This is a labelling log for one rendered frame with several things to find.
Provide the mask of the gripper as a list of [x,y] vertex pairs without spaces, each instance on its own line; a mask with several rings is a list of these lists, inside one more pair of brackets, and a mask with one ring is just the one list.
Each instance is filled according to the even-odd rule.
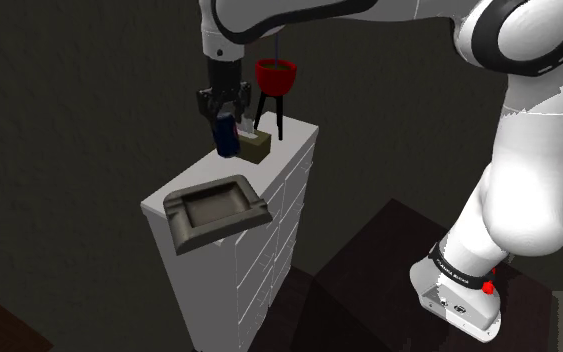
[[234,116],[241,122],[251,103],[251,84],[242,80],[241,60],[219,61],[207,59],[209,88],[196,92],[199,112],[216,131],[218,104],[233,102]]

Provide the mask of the dark blue can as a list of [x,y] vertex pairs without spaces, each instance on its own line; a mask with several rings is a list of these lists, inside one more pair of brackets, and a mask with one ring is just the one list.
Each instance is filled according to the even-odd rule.
[[212,129],[216,151],[219,156],[232,158],[240,153],[240,142],[236,121],[232,113],[219,113]]

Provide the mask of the olive tissue box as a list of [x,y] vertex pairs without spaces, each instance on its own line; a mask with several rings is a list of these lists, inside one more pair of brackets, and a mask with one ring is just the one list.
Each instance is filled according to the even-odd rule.
[[238,157],[248,162],[259,164],[271,151],[271,135],[259,131],[254,126],[254,120],[242,116],[237,124],[240,152]]

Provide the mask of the red plant pot on stand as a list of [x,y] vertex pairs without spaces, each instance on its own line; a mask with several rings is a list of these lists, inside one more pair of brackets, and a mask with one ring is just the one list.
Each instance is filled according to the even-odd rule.
[[258,60],[255,66],[255,74],[260,96],[255,114],[254,127],[258,128],[263,108],[267,98],[274,98],[276,104],[276,125],[279,140],[283,139],[284,119],[284,96],[292,89],[296,75],[297,66],[287,60],[279,58],[279,39],[274,36],[275,56],[269,59]]

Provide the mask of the grey square ashtray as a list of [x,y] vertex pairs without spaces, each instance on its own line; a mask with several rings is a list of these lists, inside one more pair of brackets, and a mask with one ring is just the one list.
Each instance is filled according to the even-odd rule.
[[241,174],[173,191],[163,206],[177,255],[273,219],[267,202]]

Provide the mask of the white chest of drawers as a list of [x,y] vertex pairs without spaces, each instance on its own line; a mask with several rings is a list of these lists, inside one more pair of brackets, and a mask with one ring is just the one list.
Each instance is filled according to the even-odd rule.
[[[209,152],[141,203],[196,352],[248,352],[290,270],[319,129],[263,114],[272,137],[260,163]],[[179,255],[163,200],[172,191],[234,174],[269,205],[271,222]]]

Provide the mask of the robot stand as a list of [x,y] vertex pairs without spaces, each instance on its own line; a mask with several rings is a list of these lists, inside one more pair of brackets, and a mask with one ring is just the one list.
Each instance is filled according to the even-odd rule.
[[315,276],[292,352],[550,352],[552,294],[497,267],[502,325],[482,343],[424,309],[409,279],[445,230],[392,200]]

